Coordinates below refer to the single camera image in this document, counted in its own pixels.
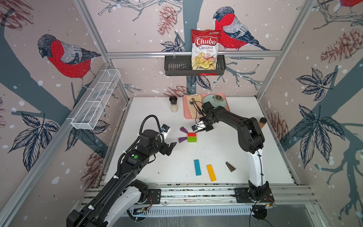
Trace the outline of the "purple triangle block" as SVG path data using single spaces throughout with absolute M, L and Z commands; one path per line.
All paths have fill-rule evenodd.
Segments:
M 181 128 L 180 128 L 180 131 L 182 131 L 182 132 L 184 132 L 184 133 L 187 133 L 187 134 L 189 133 L 189 132 L 188 132 L 188 131 L 184 128 L 184 127 L 181 127 Z
M 188 140 L 188 137 L 180 137 L 178 138 L 179 143 L 182 143 L 184 141 Z

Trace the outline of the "green rectangular block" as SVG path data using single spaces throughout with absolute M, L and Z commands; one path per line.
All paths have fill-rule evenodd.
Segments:
M 188 143 L 195 143 L 197 142 L 197 137 L 188 137 Z

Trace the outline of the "teal long block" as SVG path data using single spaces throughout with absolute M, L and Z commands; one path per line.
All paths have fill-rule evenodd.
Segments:
M 198 159 L 194 160 L 195 174 L 196 176 L 201 176 L 200 163 Z

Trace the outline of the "yellow long block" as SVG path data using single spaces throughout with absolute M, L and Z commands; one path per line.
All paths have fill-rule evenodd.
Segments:
M 207 171 L 208 171 L 211 182 L 215 182 L 216 176 L 215 176 L 212 165 L 207 165 Z

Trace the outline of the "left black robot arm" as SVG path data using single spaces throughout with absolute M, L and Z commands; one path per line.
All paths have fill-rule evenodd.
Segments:
M 148 115 L 141 123 L 139 135 L 117 162 L 117 170 L 101 192 L 81 211 L 73 210 L 66 219 L 67 227 L 113 227 L 127 214 L 134 222 L 142 222 L 153 204 L 160 203 L 160 190 L 149 189 L 137 180 L 141 170 L 152 162 L 157 153 L 170 156 L 176 143 L 167 144 L 169 126 L 157 123 L 157 130 L 145 130 L 144 124 L 155 115 Z

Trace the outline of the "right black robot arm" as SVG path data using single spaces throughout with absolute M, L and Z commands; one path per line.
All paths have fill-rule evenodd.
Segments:
M 253 202 L 260 202 L 264 199 L 274 203 L 269 182 L 264 175 L 262 149 L 265 142 L 261 127 L 256 118 L 238 116 L 224 107 L 213 107 L 210 102 L 202 105 L 204 114 L 194 126 L 194 132 L 210 131 L 213 124 L 223 122 L 237 131 L 238 144 L 241 149 L 248 153 L 250 168 L 249 176 L 249 198 Z

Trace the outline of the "mint green flower plate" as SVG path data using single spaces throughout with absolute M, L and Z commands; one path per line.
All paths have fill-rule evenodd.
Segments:
M 207 95 L 203 98 L 203 104 L 210 102 L 213 107 L 227 107 L 226 98 L 222 95 Z

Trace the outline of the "beige cloth napkin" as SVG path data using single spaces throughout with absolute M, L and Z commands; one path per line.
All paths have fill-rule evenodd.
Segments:
M 202 96 L 200 94 L 186 95 L 183 98 L 186 118 L 201 118 L 204 116 L 202 111 Z

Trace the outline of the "silver teaspoon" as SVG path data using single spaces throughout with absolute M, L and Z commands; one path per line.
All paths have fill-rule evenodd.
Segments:
M 191 100 L 189 103 L 198 111 L 198 106 L 195 104 L 195 101 Z

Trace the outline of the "iridescent butter knife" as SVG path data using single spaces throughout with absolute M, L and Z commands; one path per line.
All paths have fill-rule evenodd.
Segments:
M 199 108 L 199 106 L 198 106 L 198 114 L 199 114 L 199 115 L 203 115 L 203 112 L 202 112 L 202 110 Z

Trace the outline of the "glass salt grinder black cap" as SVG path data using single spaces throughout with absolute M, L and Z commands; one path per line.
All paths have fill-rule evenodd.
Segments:
M 178 101 L 178 98 L 176 96 L 172 96 L 169 98 L 169 101 L 170 101 L 170 109 L 173 113 L 177 112 L 178 111 L 178 105 L 177 105 L 177 101 Z

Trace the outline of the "brown spice bottle black cap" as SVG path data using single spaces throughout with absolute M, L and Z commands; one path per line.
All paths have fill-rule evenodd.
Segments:
M 259 126 L 262 129 L 267 123 L 267 119 L 265 117 L 262 117 L 259 119 Z

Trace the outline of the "Chuba cassava chips bag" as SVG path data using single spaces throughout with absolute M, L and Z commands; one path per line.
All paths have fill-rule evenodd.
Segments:
M 192 67 L 216 69 L 220 31 L 192 29 Z

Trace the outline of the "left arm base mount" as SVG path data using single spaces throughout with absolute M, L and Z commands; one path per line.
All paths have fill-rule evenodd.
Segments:
M 142 205 L 154 205 L 160 204 L 161 201 L 161 189 L 143 189 L 140 194 L 140 199 L 137 204 Z

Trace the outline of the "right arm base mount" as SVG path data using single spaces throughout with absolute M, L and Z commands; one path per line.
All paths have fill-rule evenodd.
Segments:
M 257 190 L 250 188 L 234 188 L 234 197 L 237 203 L 274 203 L 270 188 Z

